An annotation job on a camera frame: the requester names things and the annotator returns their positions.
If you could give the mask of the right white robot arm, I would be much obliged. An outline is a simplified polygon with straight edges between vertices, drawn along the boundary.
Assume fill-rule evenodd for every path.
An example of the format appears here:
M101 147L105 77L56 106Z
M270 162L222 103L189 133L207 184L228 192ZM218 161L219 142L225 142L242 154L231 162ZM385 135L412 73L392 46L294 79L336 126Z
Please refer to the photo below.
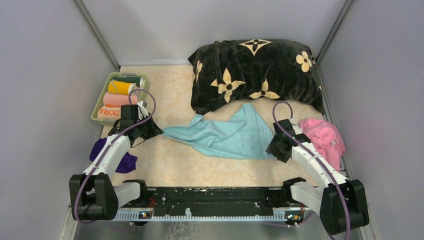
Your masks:
M289 119L276 121L273 127L275 135L266 152L283 163L295 161L316 183L313 186L302 177L284 181L283 203L309 207L319 215L324 229L331 235L367 226L370 217L361 181L350 180L333 168Z

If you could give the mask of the black floral blanket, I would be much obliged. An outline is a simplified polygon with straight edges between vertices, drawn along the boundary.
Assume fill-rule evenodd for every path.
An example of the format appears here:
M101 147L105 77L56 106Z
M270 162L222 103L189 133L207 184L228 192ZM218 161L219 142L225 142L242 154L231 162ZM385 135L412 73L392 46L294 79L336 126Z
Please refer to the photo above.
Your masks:
M236 100L294 100L325 113L311 48L287 39L223 40L188 58L194 80L190 105L197 114Z

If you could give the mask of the light blue towel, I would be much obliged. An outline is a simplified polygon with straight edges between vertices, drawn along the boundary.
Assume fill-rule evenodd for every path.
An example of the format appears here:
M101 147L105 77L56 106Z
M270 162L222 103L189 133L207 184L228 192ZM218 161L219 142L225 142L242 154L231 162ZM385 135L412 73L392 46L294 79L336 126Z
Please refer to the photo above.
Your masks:
M266 150L275 136L252 104L243 104L227 121L195 115L188 125L163 129L163 135L202 155L236 160L275 159Z

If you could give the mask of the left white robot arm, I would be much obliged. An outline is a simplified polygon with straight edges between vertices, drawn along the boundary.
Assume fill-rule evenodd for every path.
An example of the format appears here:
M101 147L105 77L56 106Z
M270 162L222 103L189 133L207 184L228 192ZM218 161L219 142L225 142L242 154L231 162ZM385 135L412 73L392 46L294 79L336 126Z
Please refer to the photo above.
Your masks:
M110 221L130 202L138 207L149 203L144 180L126 180L113 186L111 179L135 140L149 140L163 131L142 103L122 105L120 113L91 165L68 182L72 216L80 223Z

